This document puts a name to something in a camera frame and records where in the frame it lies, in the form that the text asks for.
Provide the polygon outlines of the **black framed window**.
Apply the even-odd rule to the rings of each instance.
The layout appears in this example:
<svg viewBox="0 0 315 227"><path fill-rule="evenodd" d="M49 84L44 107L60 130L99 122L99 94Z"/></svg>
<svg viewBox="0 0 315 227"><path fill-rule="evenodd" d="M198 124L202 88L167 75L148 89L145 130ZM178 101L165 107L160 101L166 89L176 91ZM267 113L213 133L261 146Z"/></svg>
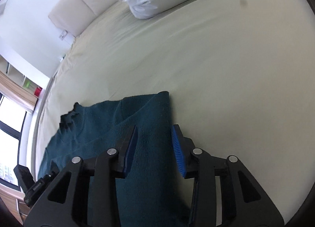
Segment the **black framed window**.
<svg viewBox="0 0 315 227"><path fill-rule="evenodd" d="M26 111L17 103L1 95L1 184L19 189L14 168L19 161L21 132Z"/></svg>

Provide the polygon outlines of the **beige bed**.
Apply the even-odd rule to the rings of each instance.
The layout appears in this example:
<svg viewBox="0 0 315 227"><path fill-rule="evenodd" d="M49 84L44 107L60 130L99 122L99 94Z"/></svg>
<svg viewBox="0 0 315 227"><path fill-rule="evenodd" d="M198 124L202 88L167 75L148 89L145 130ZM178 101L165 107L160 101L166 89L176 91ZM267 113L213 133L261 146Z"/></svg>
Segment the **beige bed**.
<svg viewBox="0 0 315 227"><path fill-rule="evenodd" d="M36 165L75 103L168 91L173 120L236 155L285 221L314 184L314 13L306 0L189 0L151 19L118 2L75 40L48 93Z"/></svg>

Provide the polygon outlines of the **red storage box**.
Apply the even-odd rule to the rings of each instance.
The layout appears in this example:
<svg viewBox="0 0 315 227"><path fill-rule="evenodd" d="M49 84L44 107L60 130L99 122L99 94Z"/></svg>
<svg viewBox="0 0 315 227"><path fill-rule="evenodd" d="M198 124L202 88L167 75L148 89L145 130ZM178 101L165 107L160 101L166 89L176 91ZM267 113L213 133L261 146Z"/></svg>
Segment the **red storage box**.
<svg viewBox="0 0 315 227"><path fill-rule="evenodd" d="M39 97L41 91L42 91L42 87L37 86L36 89L35 89L35 91L34 91L34 95L35 95L36 97Z"/></svg>

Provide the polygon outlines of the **beige curtain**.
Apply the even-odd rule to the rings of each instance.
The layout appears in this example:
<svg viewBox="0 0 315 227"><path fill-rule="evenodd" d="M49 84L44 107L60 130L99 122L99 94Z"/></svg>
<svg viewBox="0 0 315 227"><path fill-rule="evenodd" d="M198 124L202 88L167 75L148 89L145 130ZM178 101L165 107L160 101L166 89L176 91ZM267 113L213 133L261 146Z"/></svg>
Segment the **beige curtain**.
<svg viewBox="0 0 315 227"><path fill-rule="evenodd" d="M13 82L3 72L1 72L0 86L1 93L5 97L16 102L30 113L34 111L38 98Z"/></svg>

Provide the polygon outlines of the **green container on shelf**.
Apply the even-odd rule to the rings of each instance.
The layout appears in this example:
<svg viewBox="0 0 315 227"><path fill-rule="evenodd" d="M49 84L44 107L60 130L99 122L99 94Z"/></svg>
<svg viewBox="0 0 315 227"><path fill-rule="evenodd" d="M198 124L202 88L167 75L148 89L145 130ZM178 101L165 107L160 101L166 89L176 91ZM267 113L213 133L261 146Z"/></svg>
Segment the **green container on shelf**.
<svg viewBox="0 0 315 227"><path fill-rule="evenodd" d="M29 80L27 80L27 81L25 81L25 82L23 83L23 87L24 87L24 88L29 88L30 85L31 85L31 81L29 81Z"/></svg>

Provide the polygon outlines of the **beige padded headboard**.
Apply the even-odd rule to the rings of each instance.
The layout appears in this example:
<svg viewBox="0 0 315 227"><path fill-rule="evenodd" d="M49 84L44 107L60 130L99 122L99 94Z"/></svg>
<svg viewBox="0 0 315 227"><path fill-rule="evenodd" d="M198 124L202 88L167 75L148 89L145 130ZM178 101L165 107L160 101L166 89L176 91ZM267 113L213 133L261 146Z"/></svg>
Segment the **beige padded headboard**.
<svg viewBox="0 0 315 227"><path fill-rule="evenodd" d="M115 3L116 0L59 0L48 18L57 28L77 37Z"/></svg>

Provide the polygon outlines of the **white wall shelf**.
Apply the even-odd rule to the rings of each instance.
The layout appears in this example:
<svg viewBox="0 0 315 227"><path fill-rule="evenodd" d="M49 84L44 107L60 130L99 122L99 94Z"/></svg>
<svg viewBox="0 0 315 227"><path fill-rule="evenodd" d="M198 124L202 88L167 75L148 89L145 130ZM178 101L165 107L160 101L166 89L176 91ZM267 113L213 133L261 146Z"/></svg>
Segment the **white wall shelf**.
<svg viewBox="0 0 315 227"><path fill-rule="evenodd" d="M10 80L15 82L17 85L21 86L24 90L27 90L31 94L34 94L34 91L38 84L27 78L24 74L18 71L11 63L9 63L3 56L0 56L1 62L1 72L4 73ZM24 88L23 83L25 81L31 81L31 85L29 88Z"/></svg>

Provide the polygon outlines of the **wall switch panel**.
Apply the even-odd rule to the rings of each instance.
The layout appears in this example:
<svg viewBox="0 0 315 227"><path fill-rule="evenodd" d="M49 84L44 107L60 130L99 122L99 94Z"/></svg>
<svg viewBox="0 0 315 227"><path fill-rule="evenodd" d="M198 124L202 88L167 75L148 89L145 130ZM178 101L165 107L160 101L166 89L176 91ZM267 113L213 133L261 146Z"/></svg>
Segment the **wall switch panel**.
<svg viewBox="0 0 315 227"><path fill-rule="evenodd" d="M64 38L68 35L68 31L63 30L62 33L59 36L60 40L64 40Z"/></svg>

